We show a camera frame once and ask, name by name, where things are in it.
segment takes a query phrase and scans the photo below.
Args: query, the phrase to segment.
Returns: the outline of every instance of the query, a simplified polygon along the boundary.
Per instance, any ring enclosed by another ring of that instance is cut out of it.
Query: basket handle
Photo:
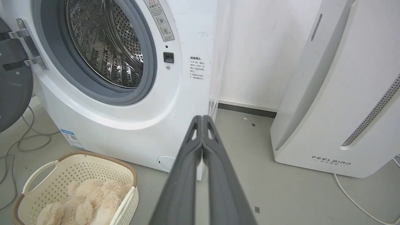
[[[60,162],[58,160],[53,161],[53,162],[49,162],[45,165],[43,165],[42,167],[38,168],[30,177],[29,179],[26,181],[24,188],[22,189],[22,194],[23,195],[28,195],[32,192],[34,192],[36,190],[36,188],[38,188],[58,167],[58,164]],[[46,168],[56,165],[56,167],[46,176],[46,178],[44,178],[35,188],[33,188],[31,191],[28,191],[28,188],[30,186],[30,184],[32,183],[32,181]]]

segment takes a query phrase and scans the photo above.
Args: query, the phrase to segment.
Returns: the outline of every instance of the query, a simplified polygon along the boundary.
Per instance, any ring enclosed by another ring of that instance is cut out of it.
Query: plush toy
[[[71,193],[72,187],[68,186],[69,200],[65,204],[59,202],[47,205],[39,214],[37,225],[78,225],[75,220],[76,209],[85,202],[85,198],[76,197]]]
[[[69,200],[47,205],[39,214],[37,225],[109,225],[132,185],[114,180],[90,179],[68,186]]]
[[[115,180],[92,179],[81,185],[75,184],[72,194],[85,198],[76,210],[76,221],[79,225],[109,225],[131,188],[132,185],[121,185]]]

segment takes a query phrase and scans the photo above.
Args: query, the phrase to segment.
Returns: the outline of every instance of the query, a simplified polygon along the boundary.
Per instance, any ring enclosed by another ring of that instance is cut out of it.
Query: washing machine door
[[[33,90],[28,56],[10,27],[0,18],[0,132],[13,125],[28,107]]]

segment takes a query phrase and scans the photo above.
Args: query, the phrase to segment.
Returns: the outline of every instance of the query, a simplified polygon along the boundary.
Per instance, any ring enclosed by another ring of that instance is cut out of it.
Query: white air purifier
[[[279,163],[367,177],[400,153],[400,1],[323,1],[271,127]]]

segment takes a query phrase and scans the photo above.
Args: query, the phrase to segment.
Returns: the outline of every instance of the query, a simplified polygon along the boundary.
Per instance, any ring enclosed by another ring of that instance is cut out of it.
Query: washing machine
[[[72,146],[168,172],[193,116],[215,119],[229,0],[0,0],[0,15],[3,130],[33,89]]]

